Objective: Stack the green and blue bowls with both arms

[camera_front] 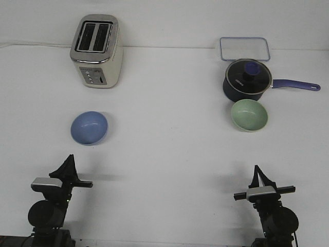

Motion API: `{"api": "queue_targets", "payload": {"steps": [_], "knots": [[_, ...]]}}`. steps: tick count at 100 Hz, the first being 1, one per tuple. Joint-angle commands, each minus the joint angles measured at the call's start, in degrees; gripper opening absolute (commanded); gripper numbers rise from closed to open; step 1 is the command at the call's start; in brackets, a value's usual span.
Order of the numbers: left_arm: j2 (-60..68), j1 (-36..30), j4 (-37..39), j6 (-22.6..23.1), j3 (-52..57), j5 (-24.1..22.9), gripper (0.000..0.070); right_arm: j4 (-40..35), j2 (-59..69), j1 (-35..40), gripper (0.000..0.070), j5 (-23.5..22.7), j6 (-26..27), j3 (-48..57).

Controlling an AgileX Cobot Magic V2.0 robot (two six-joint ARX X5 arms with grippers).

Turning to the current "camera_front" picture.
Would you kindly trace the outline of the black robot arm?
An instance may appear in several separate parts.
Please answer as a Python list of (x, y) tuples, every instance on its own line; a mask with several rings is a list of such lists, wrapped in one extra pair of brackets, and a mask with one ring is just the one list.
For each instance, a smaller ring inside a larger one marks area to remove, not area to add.
[(298, 217), (281, 202), (282, 194), (295, 191), (295, 186), (278, 187), (255, 165), (248, 189), (233, 195), (236, 201), (247, 200), (252, 203), (259, 214), (264, 237), (256, 238), (251, 246), (292, 246), (293, 241), (297, 241)]
[(69, 230), (63, 229), (67, 209), (75, 187), (91, 188), (92, 181), (79, 179), (74, 155), (49, 177), (35, 178), (31, 189), (40, 192), (44, 200), (34, 203), (28, 212), (28, 221), (33, 226), (32, 246), (75, 246)]

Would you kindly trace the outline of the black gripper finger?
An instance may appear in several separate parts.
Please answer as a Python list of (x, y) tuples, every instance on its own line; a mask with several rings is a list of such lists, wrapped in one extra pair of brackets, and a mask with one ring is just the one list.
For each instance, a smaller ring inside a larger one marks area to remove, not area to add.
[(65, 160), (63, 163), (63, 177), (66, 180), (77, 180), (78, 175), (77, 175), (77, 170), (75, 166), (75, 159), (74, 155), (70, 154), (68, 158)]
[(260, 168), (258, 168), (258, 175), (260, 180), (262, 181), (263, 186), (271, 186), (274, 189), (277, 188), (276, 183), (270, 180)]
[(253, 178), (251, 181), (251, 184), (248, 186), (249, 189), (251, 188), (257, 188), (259, 187), (259, 166), (255, 165), (254, 167), (254, 174), (253, 174)]
[(66, 174), (66, 165), (62, 164), (57, 170), (49, 173), (50, 178), (64, 178)]

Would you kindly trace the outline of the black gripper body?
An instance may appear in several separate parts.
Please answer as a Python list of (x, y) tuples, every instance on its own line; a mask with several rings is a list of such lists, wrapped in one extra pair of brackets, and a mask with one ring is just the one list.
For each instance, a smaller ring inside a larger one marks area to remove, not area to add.
[[(286, 193), (293, 193), (296, 191), (296, 187), (295, 186), (285, 186), (285, 187), (278, 187), (277, 189), (275, 189), (277, 193), (275, 194), (271, 194), (271, 195), (264, 195), (264, 196), (278, 196), (281, 194), (286, 194)], [(257, 196), (255, 198), (253, 198), (251, 200), (251, 202), (264, 197), (264, 196)], [(235, 193), (233, 195), (233, 198), (237, 201), (237, 200), (246, 200), (246, 192), (239, 192), (239, 193)]]
[(59, 179), (62, 182), (62, 186), (59, 189), (59, 194), (62, 196), (71, 194), (72, 189), (74, 187), (81, 187), (81, 188), (92, 188), (93, 182), (92, 181), (82, 181), (78, 178), (77, 175), (68, 175), (68, 176), (50, 176), (54, 179)]

